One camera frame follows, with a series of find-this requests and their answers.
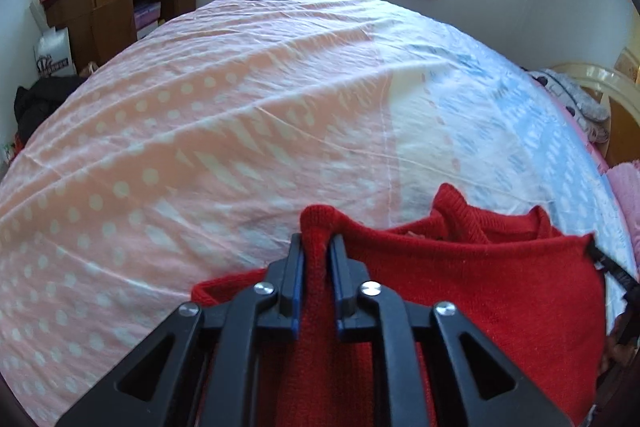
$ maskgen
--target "wrinkled fabric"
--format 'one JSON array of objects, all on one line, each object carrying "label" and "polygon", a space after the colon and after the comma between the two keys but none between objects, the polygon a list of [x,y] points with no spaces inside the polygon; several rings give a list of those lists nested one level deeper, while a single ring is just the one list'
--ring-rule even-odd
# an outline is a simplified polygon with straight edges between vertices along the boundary
[{"label": "wrinkled fabric", "polygon": [[625,216],[636,263],[640,266],[640,164],[616,165],[607,171],[607,178]]},{"label": "wrinkled fabric", "polygon": [[505,58],[379,0],[214,1],[100,68],[2,181],[0,371],[50,427],[196,282],[286,255],[309,204],[388,229],[445,182],[632,271],[609,184]]}]

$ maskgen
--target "bed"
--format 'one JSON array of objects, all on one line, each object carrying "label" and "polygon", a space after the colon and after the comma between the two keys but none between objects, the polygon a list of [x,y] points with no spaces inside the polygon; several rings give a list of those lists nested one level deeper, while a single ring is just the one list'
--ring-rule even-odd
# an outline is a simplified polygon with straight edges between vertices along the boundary
[{"label": "bed", "polygon": [[443,182],[636,270],[606,177],[504,57],[379,0],[217,0],[95,73],[2,181],[0,371],[53,426],[194,283],[284,256],[308,204],[386,228]]}]

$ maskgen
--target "box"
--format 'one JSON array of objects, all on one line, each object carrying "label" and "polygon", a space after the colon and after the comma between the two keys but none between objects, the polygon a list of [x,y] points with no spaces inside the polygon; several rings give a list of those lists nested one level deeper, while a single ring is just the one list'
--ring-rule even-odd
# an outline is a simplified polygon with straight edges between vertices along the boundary
[{"label": "box", "polygon": [[158,21],[153,21],[151,24],[145,26],[141,30],[138,31],[138,40],[144,39],[149,33],[158,28]]},{"label": "box", "polygon": [[159,2],[151,4],[141,4],[133,10],[133,19],[136,21],[136,29],[140,30],[148,26],[153,21],[160,18],[160,9],[162,5]]}]

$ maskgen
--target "metal screw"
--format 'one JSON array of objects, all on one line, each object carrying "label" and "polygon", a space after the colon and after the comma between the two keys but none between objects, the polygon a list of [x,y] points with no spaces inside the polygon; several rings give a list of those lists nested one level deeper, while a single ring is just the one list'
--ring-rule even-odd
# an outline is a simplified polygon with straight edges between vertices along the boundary
[{"label": "metal screw", "polygon": [[183,317],[193,317],[200,311],[200,306],[195,302],[185,302],[178,308],[178,313]]},{"label": "metal screw", "polygon": [[439,302],[435,305],[436,313],[444,317],[450,317],[456,312],[456,305],[452,302]]},{"label": "metal screw", "polygon": [[254,292],[256,292],[258,295],[271,295],[274,290],[275,288],[270,282],[262,281],[254,285]]},{"label": "metal screw", "polygon": [[368,295],[369,297],[375,297],[382,292],[382,284],[375,281],[367,281],[360,285],[360,293]]}]

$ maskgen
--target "white bag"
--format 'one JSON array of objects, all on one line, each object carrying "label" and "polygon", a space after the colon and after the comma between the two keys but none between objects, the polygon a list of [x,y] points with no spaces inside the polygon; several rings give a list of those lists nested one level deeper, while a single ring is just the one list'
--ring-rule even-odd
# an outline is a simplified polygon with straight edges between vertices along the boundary
[{"label": "white bag", "polygon": [[54,28],[45,32],[33,51],[40,78],[76,74],[76,67],[71,59],[67,28],[60,31]]}]

